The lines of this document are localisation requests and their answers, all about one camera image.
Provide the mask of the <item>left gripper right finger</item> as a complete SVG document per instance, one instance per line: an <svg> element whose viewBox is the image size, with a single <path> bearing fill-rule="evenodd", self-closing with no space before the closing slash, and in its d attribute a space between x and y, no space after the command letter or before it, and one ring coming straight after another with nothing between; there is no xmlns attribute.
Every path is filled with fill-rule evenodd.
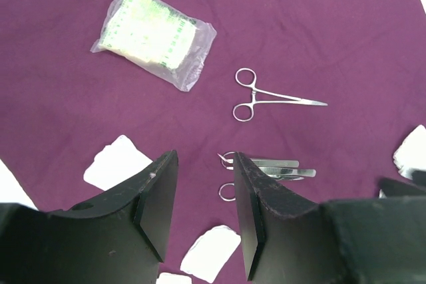
<svg viewBox="0 0 426 284"><path fill-rule="evenodd" d="M246 279L424 283L425 195L314 203L234 155Z"/></svg>

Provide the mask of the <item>steel tweezers branded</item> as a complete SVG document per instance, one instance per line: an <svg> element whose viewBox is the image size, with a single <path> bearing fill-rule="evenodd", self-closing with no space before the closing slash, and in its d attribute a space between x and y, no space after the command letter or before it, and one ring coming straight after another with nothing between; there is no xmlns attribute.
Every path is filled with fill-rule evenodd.
<svg viewBox="0 0 426 284"><path fill-rule="evenodd" d="M225 168L230 168L234 163L233 155L234 152L227 152L225 154L218 154L220 161ZM277 168L298 168L300 163L297 160L274 160L265 158L250 158L255 165L259 167L277 167Z"/></svg>

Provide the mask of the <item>steel tweezers ribbed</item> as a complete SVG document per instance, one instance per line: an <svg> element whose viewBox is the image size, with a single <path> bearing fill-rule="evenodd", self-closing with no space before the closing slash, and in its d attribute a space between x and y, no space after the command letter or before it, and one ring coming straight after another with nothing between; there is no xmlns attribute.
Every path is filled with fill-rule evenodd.
<svg viewBox="0 0 426 284"><path fill-rule="evenodd" d="M297 169L297 168L277 168L277 167L260 167L261 171L271 178L277 180L297 180L303 178L312 178L316 176L314 169Z"/></svg>

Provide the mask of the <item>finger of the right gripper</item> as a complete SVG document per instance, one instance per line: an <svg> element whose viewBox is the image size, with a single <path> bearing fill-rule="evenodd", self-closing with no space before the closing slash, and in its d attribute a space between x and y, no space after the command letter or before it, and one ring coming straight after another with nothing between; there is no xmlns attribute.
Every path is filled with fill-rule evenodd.
<svg viewBox="0 0 426 284"><path fill-rule="evenodd" d="M379 180L379 198L425 195L425 171L414 170L409 181L402 182L391 178Z"/></svg>

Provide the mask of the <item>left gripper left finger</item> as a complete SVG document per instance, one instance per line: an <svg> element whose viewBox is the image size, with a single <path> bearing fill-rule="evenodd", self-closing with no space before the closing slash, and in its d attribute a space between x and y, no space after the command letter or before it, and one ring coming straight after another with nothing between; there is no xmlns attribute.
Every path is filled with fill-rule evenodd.
<svg viewBox="0 0 426 284"><path fill-rule="evenodd" d="M178 154L71 209L1 205L2 283L155 283L164 262Z"/></svg>

